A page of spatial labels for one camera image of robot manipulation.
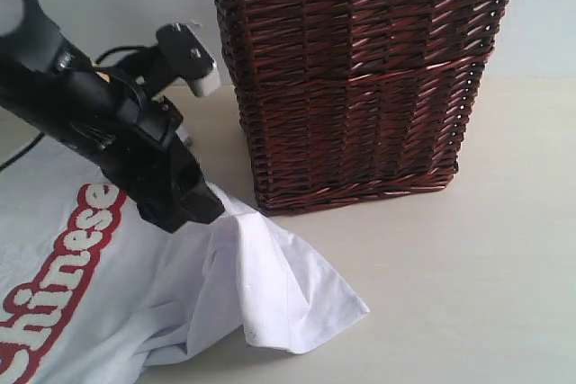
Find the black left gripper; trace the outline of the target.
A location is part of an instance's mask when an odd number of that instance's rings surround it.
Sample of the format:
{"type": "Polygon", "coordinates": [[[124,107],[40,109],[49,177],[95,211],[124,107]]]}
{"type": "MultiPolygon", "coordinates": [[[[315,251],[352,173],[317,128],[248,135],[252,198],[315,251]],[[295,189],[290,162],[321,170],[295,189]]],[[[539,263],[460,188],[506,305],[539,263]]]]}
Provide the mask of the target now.
{"type": "Polygon", "coordinates": [[[125,191],[143,219],[169,233],[188,222],[210,224],[224,211],[179,135],[182,113],[162,94],[178,77],[170,67],[67,72],[74,104],[68,146],[125,191]]]}

